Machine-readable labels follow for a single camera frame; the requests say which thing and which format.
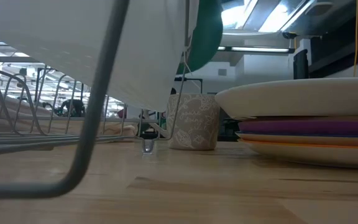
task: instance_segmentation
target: cup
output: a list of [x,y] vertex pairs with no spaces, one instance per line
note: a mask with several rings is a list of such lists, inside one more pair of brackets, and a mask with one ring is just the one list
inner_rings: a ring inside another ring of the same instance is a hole
[[[171,95],[167,108],[167,129],[172,130],[179,95]],[[182,94],[169,148],[212,150],[219,131],[220,107],[214,95]]]

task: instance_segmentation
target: wire rack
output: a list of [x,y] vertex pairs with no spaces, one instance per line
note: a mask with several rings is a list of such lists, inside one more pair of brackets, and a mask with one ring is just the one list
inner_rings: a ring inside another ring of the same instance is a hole
[[[151,154],[154,148],[156,141],[167,141],[172,138],[173,130],[170,131],[169,138],[160,139],[158,134],[157,139],[151,140],[149,145],[146,145],[145,140],[140,137],[140,128],[135,136],[125,136],[123,135],[124,123],[125,122],[139,122],[139,127],[142,123],[158,123],[161,122],[161,115],[159,120],[155,119],[143,119],[143,110],[139,119],[126,119],[125,114],[127,106],[124,105],[124,113],[122,118],[107,118],[107,105],[108,97],[106,100],[106,106],[103,109],[104,101],[100,100],[106,96],[108,89],[108,83],[110,81],[110,75],[112,68],[114,66],[114,59],[116,56],[119,39],[121,36],[122,27],[125,21],[125,16],[129,1],[116,1],[113,4],[111,17],[109,18],[109,25],[104,38],[102,45],[102,51],[99,55],[99,62],[96,69],[96,74],[93,82],[93,88],[89,96],[88,109],[86,111],[85,118],[71,118],[70,111],[73,109],[73,98],[74,92],[76,90],[75,86],[77,83],[74,81],[74,88],[71,93],[70,107],[68,110],[69,116],[66,118],[56,117],[53,115],[53,112],[50,113],[50,116],[39,116],[37,115],[37,110],[39,109],[39,104],[34,104],[32,102],[32,97],[30,94],[29,87],[26,84],[25,75],[16,74],[11,75],[7,72],[0,70],[0,76],[8,78],[7,85],[5,90],[0,89],[0,124],[4,122],[9,127],[9,130],[0,131],[0,154],[12,153],[12,152],[21,152],[21,151],[30,151],[30,150],[52,150],[55,146],[66,146],[77,144],[77,149],[75,152],[74,160],[71,164],[70,170],[67,175],[60,181],[50,184],[42,183],[6,183],[0,184],[0,198],[50,198],[57,197],[63,194],[68,193],[74,189],[84,177],[88,165],[90,163],[90,158],[94,145],[96,143],[111,142],[121,139],[135,139],[142,143],[142,150],[144,154]],[[188,7],[189,0],[186,1],[186,46],[188,45]],[[42,95],[42,88],[44,86],[45,75],[47,74],[47,68],[45,67],[44,74],[37,79],[37,86],[39,85],[39,91],[35,92],[35,100],[39,102]],[[55,92],[55,98],[53,100],[52,108],[55,107],[59,86],[62,81],[62,78],[57,82],[57,88]],[[16,112],[14,114],[8,112],[6,105],[7,93],[9,90],[10,82],[14,80],[18,83],[18,86],[21,87],[21,95],[19,97],[19,104],[17,105]],[[181,92],[183,89],[183,81],[185,80],[185,70],[183,71],[183,76],[181,79],[181,87],[179,92],[179,98],[181,97]],[[24,97],[27,97],[30,116],[20,116],[20,110],[22,106],[22,100]],[[177,109],[175,111],[174,125],[177,118]],[[104,114],[104,118],[101,123],[101,114]],[[31,123],[29,130],[23,131],[18,130],[17,122],[26,120]],[[51,133],[51,125],[55,120],[64,120],[66,121],[66,126],[64,133],[56,134]],[[84,121],[82,130],[80,134],[69,134],[68,128],[70,126],[70,121],[73,120],[82,120]],[[47,128],[42,128],[40,121],[48,121]],[[106,122],[118,122],[121,123],[121,133],[118,135],[103,135],[105,130]],[[103,128],[100,133],[99,125],[102,124]]]

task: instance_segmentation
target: plate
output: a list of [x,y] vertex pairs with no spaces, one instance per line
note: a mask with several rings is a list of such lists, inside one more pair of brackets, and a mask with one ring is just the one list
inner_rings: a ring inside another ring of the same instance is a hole
[[319,144],[335,146],[358,146],[358,136],[306,136],[306,135],[280,135],[236,133],[245,141],[277,142],[290,144]]
[[275,120],[243,121],[239,123],[242,132],[258,134],[287,135],[358,135],[358,121],[324,120]]
[[358,147],[284,144],[277,142],[239,141],[251,150],[276,159],[321,166],[358,168]]
[[243,85],[215,96],[232,118],[358,116],[358,78],[312,78]]

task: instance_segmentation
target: ceiling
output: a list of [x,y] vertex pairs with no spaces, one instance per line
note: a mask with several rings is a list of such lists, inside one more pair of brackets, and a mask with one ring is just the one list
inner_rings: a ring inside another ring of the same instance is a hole
[[[319,16],[304,13],[317,4],[331,7]],[[222,0],[224,30],[276,32],[303,6],[306,6],[304,12],[285,31],[298,35],[323,35],[356,14],[356,0]]]

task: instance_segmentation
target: wooden countertop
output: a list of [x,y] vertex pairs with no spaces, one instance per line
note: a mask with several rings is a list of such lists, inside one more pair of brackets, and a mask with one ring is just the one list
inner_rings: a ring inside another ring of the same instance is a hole
[[[0,181],[61,179],[73,146],[0,156]],[[0,200],[0,223],[357,223],[358,170],[264,158],[239,142],[215,151],[97,145],[82,183],[44,200]]]

